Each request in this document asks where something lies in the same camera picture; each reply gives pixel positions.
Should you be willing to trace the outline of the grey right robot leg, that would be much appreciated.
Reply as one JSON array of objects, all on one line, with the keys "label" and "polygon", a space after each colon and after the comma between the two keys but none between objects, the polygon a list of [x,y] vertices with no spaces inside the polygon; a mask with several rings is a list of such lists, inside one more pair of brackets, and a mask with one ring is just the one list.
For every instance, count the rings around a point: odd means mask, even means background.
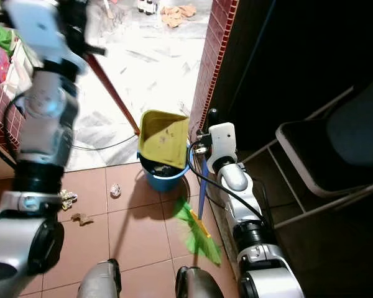
[{"label": "grey right robot leg", "polygon": [[176,273],[176,298],[224,298],[209,272],[197,266],[183,266]]}]

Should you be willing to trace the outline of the grey left robot leg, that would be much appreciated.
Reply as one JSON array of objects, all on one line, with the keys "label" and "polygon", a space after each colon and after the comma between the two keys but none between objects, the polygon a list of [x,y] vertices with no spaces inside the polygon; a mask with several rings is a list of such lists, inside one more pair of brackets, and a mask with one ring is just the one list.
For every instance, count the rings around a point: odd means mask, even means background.
[{"label": "grey left robot leg", "polygon": [[119,298],[121,272],[114,258],[99,262],[84,276],[78,288],[77,298]]}]

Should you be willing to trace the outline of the dark chair with white frame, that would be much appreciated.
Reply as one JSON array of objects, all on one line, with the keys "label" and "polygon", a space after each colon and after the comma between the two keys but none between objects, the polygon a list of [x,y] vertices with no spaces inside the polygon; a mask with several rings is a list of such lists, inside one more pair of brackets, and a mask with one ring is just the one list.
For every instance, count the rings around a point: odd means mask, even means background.
[{"label": "dark chair with white frame", "polygon": [[286,122],[275,138],[312,195],[323,199],[373,193],[373,80],[326,116]]}]

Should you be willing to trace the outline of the blue plastic bucket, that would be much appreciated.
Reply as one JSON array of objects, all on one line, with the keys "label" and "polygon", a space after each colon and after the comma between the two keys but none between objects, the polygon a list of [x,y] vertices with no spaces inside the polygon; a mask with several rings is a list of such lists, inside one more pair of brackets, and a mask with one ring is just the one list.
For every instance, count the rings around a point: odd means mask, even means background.
[{"label": "blue plastic bucket", "polygon": [[190,170],[189,165],[186,165],[184,168],[174,168],[173,166],[150,161],[139,152],[136,156],[139,157],[139,162],[143,168],[147,182],[156,191],[165,192],[174,190]]}]

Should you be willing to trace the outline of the green broom with blue handle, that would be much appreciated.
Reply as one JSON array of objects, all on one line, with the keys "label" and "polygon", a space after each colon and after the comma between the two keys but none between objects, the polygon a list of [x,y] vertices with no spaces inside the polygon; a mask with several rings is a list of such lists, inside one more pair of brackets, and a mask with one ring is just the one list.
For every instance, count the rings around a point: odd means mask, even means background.
[{"label": "green broom with blue handle", "polygon": [[177,196],[172,201],[177,238],[183,249],[191,255],[202,256],[219,267],[223,263],[221,247],[203,218],[207,214],[207,208],[199,204],[198,194],[194,193],[191,187],[192,183],[186,173],[179,179]]}]

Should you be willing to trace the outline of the green cloth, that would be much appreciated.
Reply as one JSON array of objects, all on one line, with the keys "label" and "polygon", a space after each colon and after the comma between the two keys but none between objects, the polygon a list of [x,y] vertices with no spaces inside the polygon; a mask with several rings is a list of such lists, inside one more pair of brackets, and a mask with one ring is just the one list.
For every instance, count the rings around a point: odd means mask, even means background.
[{"label": "green cloth", "polygon": [[0,25],[0,48],[4,50],[8,56],[12,56],[15,50],[16,35],[13,29],[7,29]]}]

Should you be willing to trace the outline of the yellow dustpan with red handle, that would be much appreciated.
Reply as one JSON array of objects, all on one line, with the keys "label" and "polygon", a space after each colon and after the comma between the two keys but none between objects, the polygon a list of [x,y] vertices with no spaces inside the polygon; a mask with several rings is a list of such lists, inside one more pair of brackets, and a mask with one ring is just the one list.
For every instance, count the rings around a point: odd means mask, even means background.
[{"label": "yellow dustpan with red handle", "polygon": [[86,54],[85,60],[133,128],[135,136],[138,137],[138,153],[145,159],[162,165],[178,169],[189,168],[189,118],[180,114],[150,109],[144,111],[140,122],[136,122],[123,99],[119,97],[106,71],[99,65],[95,54]]}]

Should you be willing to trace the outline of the orange cloth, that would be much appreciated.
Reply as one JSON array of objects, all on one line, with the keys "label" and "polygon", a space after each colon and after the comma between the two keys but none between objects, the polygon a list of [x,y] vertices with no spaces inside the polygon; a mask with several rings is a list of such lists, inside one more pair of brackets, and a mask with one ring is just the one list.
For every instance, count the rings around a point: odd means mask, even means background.
[{"label": "orange cloth", "polygon": [[164,25],[168,28],[174,29],[181,25],[184,20],[197,14],[197,9],[192,4],[182,6],[164,6],[159,11],[159,15]]}]

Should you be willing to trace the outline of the brown scrap of litter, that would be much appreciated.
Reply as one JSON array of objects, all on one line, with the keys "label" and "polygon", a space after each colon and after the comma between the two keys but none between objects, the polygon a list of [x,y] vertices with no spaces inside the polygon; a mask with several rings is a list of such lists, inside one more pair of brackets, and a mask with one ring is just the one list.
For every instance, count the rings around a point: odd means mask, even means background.
[{"label": "brown scrap of litter", "polygon": [[94,222],[93,218],[84,213],[77,213],[75,215],[72,215],[70,219],[73,222],[78,222],[79,226],[81,227],[92,224]]}]

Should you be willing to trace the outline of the crumpled yellowish wrapper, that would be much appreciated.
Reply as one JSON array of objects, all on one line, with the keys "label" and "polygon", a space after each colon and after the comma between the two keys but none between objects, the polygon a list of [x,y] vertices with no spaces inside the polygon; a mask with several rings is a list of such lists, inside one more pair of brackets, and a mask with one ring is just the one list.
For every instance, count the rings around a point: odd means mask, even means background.
[{"label": "crumpled yellowish wrapper", "polygon": [[67,191],[62,189],[59,192],[59,196],[62,200],[62,210],[70,210],[75,202],[78,202],[78,194],[73,193],[73,191]]}]

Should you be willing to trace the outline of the small white toy car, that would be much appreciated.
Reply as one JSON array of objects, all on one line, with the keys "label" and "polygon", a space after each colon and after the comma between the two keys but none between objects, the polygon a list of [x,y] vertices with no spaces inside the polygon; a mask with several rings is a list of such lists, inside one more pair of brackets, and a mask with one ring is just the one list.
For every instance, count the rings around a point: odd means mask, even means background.
[{"label": "small white toy car", "polygon": [[158,0],[136,0],[138,12],[152,16],[158,11]]}]

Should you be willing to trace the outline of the grey robot leg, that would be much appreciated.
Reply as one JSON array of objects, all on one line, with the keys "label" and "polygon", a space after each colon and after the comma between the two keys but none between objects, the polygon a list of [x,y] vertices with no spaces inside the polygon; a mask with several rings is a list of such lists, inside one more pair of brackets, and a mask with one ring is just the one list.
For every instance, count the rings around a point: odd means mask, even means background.
[{"label": "grey robot leg", "polygon": [[176,273],[176,298],[224,298],[209,272],[197,266],[183,266]]},{"label": "grey robot leg", "polygon": [[99,262],[84,276],[78,288],[77,298],[119,298],[121,272],[114,258]]}]

